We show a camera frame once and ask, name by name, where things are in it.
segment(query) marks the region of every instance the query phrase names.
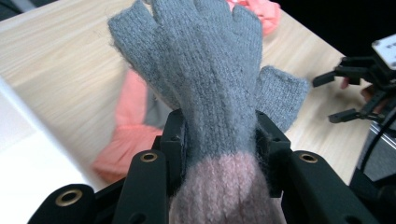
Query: coral fabric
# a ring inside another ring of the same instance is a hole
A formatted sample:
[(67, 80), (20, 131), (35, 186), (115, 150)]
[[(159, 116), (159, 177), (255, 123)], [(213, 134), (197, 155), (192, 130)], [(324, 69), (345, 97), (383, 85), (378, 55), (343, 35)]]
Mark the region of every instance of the coral fabric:
[(239, 4), (253, 11), (262, 22), (262, 33), (271, 34), (279, 24), (280, 5), (268, 0), (227, 0), (230, 9)]
[(132, 157), (151, 149), (155, 136), (162, 130), (143, 124), (147, 111), (147, 84), (129, 70), (116, 108), (117, 127), (110, 144), (92, 164), (93, 170), (107, 182), (126, 176)]

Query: wooden table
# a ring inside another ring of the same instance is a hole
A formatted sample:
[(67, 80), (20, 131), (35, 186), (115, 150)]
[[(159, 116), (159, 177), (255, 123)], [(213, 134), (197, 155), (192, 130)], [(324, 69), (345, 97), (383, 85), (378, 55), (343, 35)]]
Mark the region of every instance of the wooden table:
[[(132, 2), (63, 0), (0, 22), (0, 75), (88, 173), (110, 140), (126, 69), (106, 22)], [(264, 38), (262, 65), (312, 80), (339, 63), (340, 52), (285, 12), (281, 18)], [(309, 93), (287, 136), (292, 149), (317, 152), (348, 183), (370, 122), (328, 121), (363, 103), (359, 87), (340, 91), (338, 84)]]

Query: gray knit glove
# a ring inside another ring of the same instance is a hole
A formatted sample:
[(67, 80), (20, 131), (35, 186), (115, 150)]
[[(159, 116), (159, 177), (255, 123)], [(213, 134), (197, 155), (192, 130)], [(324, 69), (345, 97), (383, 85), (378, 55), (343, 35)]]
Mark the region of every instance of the gray knit glove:
[(152, 5), (154, 18), (137, 1), (109, 26), (124, 57), (187, 121), (189, 168), (171, 221), (278, 223), (255, 157), (259, 20), (243, 7), (231, 14), (223, 0)]

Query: glove finger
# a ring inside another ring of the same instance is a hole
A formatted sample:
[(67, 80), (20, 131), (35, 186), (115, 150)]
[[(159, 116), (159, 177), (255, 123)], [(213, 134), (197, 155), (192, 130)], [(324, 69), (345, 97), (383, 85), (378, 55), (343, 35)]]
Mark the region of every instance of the glove finger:
[(195, 7), (202, 18), (222, 26), (229, 26), (233, 18), (225, 0), (194, 0)]
[(192, 0), (152, 0), (151, 5), (154, 19), (167, 28), (189, 24), (189, 21), (198, 18)]
[(140, 73), (152, 73), (151, 56), (147, 49), (156, 45), (155, 30), (158, 24), (142, 1), (137, 0), (130, 8), (111, 18), (108, 26), (114, 44), (124, 58)]
[(297, 119), (308, 92), (309, 84), (305, 79), (265, 66), (256, 82), (256, 109), (285, 133)]
[(246, 69), (245, 82), (250, 90), (255, 85), (262, 61), (262, 24), (253, 12), (236, 5), (233, 8), (233, 33), (240, 52), (247, 52), (240, 55), (238, 61)]
[(260, 66), (262, 58), (262, 24), (257, 16), (245, 7), (233, 8), (234, 33), (238, 43), (249, 52), (246, 61)]

